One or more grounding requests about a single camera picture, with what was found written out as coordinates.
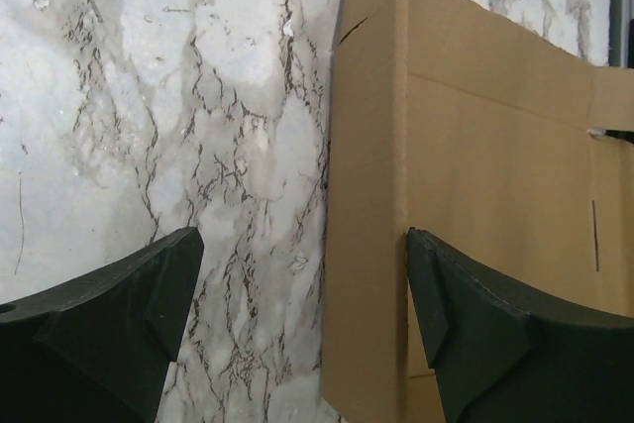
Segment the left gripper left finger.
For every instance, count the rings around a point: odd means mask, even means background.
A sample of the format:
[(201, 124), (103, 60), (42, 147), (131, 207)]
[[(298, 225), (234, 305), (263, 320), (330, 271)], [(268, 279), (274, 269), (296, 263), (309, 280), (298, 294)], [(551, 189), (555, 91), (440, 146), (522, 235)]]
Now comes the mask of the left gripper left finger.
[(153, 422), (204, 244), (182, 228), (1, 306), (4, 422)]

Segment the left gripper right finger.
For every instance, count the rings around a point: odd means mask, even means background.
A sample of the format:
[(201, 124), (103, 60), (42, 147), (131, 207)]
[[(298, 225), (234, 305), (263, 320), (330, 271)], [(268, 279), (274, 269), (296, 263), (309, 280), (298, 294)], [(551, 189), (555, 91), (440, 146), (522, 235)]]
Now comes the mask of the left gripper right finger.
[(448, 422), (630, 422), (633, 320), (407, 233), (407, 274)]

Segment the brown cardboard box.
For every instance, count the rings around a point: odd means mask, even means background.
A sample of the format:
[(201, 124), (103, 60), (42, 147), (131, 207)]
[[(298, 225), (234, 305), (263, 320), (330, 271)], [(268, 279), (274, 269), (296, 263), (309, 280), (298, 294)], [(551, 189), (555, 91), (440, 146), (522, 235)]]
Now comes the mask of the brown cardboard box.
[(633, 73), (471, 0), (343, 0), (321, 392), (350, 422), (448, 422), (407, 274), (427, 231), (633, 320)]

